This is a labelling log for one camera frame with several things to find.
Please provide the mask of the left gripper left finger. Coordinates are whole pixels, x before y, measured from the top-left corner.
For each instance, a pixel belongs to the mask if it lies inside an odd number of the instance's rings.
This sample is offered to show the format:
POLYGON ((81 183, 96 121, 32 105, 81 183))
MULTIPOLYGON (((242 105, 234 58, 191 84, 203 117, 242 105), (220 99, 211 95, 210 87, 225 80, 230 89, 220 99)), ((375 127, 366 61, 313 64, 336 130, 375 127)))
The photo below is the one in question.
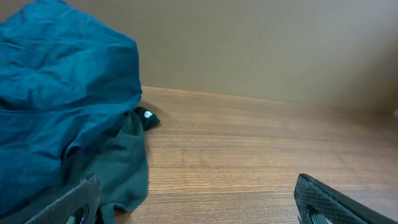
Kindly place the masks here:
POLYGON ((32 204, 25 224, 90 224, 96 221, 100 182, 94 174, 32 204))

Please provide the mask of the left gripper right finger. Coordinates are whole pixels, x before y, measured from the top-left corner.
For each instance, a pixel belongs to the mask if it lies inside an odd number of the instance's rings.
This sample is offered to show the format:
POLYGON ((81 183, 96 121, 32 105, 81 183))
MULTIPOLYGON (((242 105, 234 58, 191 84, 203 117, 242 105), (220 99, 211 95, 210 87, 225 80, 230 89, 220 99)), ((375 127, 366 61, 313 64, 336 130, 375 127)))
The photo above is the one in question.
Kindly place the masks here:
POLYGON ((397 224, 308 174, 299 174, 294 199, 301 224, 397 224))

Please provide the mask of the navy blue shorts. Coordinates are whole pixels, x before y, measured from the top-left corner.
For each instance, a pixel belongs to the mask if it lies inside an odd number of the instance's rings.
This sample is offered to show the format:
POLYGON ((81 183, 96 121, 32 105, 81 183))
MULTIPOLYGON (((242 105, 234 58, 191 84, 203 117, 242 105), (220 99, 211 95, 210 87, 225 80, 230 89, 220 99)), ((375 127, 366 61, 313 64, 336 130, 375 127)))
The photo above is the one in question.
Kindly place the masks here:
POLYGON ((64 181, 142 94, 137 44, 63 1, 1 23, 1 215, 64 181))

